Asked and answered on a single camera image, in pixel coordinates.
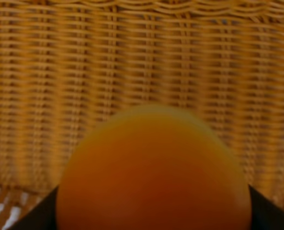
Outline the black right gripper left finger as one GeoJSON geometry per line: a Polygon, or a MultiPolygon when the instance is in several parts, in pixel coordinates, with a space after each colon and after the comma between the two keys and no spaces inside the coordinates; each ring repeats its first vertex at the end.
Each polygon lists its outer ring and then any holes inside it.
{"type": "Polygon", "coordinates": [[[10,230],[56,230],[56,187],[34,209],[14,223],[10,230]]]}

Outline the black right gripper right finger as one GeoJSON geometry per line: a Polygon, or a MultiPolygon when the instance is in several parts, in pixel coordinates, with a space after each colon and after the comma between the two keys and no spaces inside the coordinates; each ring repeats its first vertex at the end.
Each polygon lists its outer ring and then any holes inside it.
{"type": "Polygon", "coordinates": [[[252,221],[251,230],[284,230],[284,211],[249,186],[252,221]]]}

